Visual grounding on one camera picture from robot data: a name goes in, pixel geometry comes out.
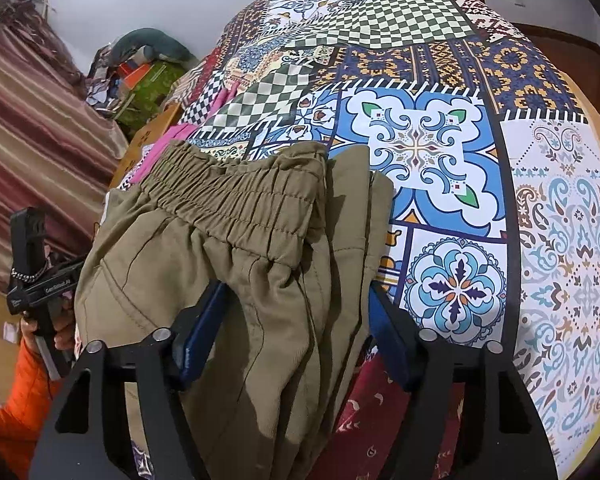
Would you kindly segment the orange left sleeve forearm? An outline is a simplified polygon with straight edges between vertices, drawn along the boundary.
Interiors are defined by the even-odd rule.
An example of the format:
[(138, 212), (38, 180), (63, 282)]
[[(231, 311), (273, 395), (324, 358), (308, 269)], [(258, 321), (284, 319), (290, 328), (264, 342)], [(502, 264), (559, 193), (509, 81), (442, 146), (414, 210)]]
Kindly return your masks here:
[(0, 465), (27, 479), (50, 406), (62, 383), (48, 378), (42, 358), (20, 344), (12, 391), (0, 408)]

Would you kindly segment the person's left hand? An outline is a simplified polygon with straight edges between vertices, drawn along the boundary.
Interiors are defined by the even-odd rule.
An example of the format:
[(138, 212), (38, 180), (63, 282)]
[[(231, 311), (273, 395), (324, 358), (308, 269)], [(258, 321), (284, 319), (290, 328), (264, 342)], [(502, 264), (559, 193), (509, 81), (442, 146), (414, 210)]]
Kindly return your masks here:
[(40, 240), (27, 242), (18, 250), (12, 269), (12, 287), (19, 301), (21, 351), (41, 359), (38, 345), (51, 354), (73, 348), (76, 317), (73, 311), (73, 275), (66, 264), (53, 266)]

